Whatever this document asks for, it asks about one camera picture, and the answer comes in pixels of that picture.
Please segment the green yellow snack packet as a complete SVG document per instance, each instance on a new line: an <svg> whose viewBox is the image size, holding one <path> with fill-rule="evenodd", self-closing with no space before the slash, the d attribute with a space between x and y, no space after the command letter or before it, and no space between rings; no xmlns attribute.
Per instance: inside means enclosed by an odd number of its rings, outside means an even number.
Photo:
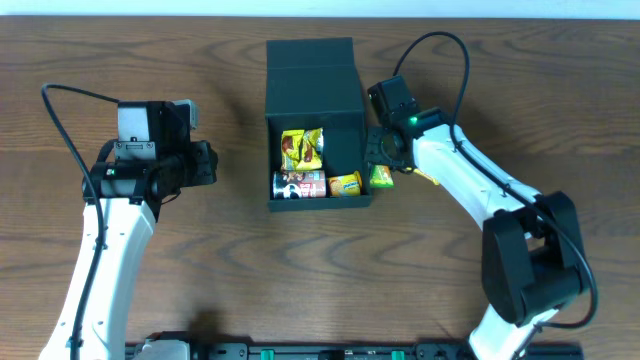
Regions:
<svg viewBox="0 0 640 360"><path fill-rule="evenodd" d="M373 165L370 170L370 186L375 189L393 188L391 170L386 165Z"/></svg>

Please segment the yellow peanut butter packet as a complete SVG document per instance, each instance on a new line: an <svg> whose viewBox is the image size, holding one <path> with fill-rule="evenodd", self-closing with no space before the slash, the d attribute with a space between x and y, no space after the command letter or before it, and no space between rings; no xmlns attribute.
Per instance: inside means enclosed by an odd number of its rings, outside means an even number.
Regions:
<svg viewBox="0 0 640 360"><path fill-rule="evenodd" d="M424 178L424 179L426 179L428 181L430 181L435 186L439 186L440 185L440 182L435 177L433 177L431 175L428 175L428 174L422 172L419 169L414 169L413 173L416 174L416 175L421 176L422 178Z"/></svg>

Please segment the orange biscuit packet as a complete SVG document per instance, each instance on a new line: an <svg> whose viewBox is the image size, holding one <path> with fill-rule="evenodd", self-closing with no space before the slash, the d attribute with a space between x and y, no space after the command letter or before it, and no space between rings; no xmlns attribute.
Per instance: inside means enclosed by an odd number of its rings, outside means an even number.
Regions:
<svg viewBox="0 0 640 360"><path fill-rule="evenodd" d="M351 174L330 177L328 188L331 197L360 196L362 191L362 179L359 171Z"/></svg>

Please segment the yellow chocolate snack packet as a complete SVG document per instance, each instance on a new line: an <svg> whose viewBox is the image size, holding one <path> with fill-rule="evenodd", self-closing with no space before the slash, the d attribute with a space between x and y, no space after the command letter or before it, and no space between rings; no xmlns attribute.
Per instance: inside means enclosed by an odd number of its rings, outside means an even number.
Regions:
<svg viewBox="0 0 640 360"><path fill-rule="evenodd" d="M300 147L300 160L296 166L298 171L318 170L322 168L322 152L324 148L323 129L305 130Z"/></svg>

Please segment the red Pringles can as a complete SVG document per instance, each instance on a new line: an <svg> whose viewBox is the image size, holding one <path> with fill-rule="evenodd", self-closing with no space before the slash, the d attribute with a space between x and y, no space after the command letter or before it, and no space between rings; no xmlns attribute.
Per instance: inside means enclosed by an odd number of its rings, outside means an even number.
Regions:
<svg viewBox="0 0 640 360"><path fill-rule="evenodd" d="M327 180L322 170L277 171L273 175L272 193L275 199L323 198L327 195Z"/></svg>

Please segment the yellow brown snack packet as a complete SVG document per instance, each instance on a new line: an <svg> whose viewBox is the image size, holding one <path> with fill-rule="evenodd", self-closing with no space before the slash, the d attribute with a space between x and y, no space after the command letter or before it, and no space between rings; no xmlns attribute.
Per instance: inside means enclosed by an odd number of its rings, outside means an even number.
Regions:
<svg viewBox="0 0 640 360"><path fill-rule="evenodd" d="M281 169L284 171L294 171L301 158L301 145L304 130L286 130L281 136Z"/></svg>

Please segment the dark green box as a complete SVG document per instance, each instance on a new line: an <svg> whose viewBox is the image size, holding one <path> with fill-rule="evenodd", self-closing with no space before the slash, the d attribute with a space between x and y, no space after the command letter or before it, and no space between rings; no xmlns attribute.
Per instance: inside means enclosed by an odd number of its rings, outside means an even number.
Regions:
<svg viewBox="0 0 640 360"><path fill-rule="evenodd" d="M282 164L281 135L286 130L321 128L322 170L328 177L359 172L355 197L279 199L269 193L272 212L367 207L372 202L364 161L367 124L364 97L350 38L269 40L265 121L269 176Z"/></svg>

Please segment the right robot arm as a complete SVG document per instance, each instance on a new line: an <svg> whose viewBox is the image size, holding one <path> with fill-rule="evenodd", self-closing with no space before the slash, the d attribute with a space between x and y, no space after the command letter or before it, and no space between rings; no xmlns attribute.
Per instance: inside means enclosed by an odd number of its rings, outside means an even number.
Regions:
<svg viewBox="0 0 640 360"><path fill-rule="evenodd" d="M420 109L404 79L367 91L379 127L367 159L441 185L482 231L481 282L489 306L468 338L477 359L518 359L536 332L592 290L573 202L547 196L482 154L451 116Z"/></svg>

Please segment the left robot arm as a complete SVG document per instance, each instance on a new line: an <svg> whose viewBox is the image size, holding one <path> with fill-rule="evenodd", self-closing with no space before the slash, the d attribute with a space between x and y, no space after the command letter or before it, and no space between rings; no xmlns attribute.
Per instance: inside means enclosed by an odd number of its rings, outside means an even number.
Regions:
<svg viewBox="0 0 640 360"><path fill-rule="evenodd" d="M124 358L139 266L164 200L216 180L217 154L191 138L193 101L121 101L117 113L118 136L82 184L80 252L43 359Z"/></svg>

